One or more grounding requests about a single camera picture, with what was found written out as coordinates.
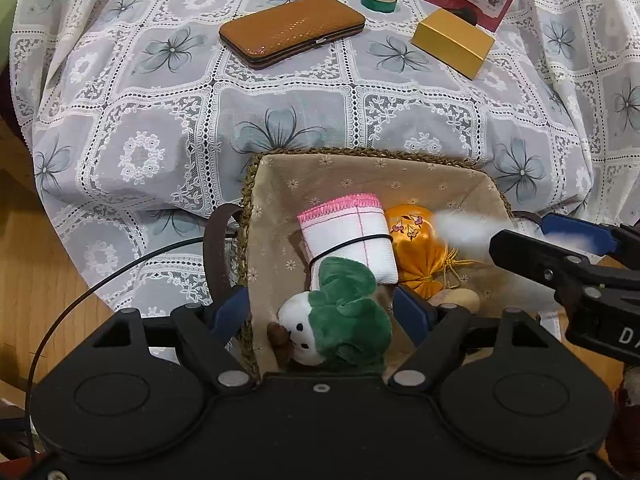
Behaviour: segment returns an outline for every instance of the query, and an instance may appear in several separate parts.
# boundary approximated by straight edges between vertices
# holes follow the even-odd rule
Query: towel
[[[373,194],[347,195],[329,200],[298,215],[311,261],[319,254],[344,242],[369,235],[388,235],[385,213]],[[318,290],[320,263],[328,256],[356,260],[369,267],[377,283],[398,282],[398,269],[391,240],[374,238],[346,245],[314,261],[311,269],[311,290]]]

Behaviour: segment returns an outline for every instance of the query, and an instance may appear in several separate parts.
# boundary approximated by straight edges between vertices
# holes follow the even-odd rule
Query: tape
[[[367,9],[375,10],[376,12],[393,12],[396,10],[396,3],[398,0],[362,0],[362,4]]]

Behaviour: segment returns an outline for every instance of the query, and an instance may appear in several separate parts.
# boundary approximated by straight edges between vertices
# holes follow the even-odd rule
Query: green and white plush toy
[[[330,256],[320,265],[319,286],[282,305],[278,328],[284,338],[277,340],[270,327],[274,350],[286,346],[287,357],[306,366],[382,372],[391,322],[370,298],[376,290],[373,273],[360,262]]]

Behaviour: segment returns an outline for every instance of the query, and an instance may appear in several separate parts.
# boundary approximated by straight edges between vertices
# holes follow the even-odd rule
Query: orange leather case
[[[357,34],[364,23],[362,14],[338,0],[295,0],[225,23],[220,38],[251,68],[265,68]]]

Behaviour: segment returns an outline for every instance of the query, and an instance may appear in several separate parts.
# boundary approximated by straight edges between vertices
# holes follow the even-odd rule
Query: yellow box
[[[438,9],[424,18],[411,38],[418,48],[473,79],[494,45],[494,38],[465,20]]]

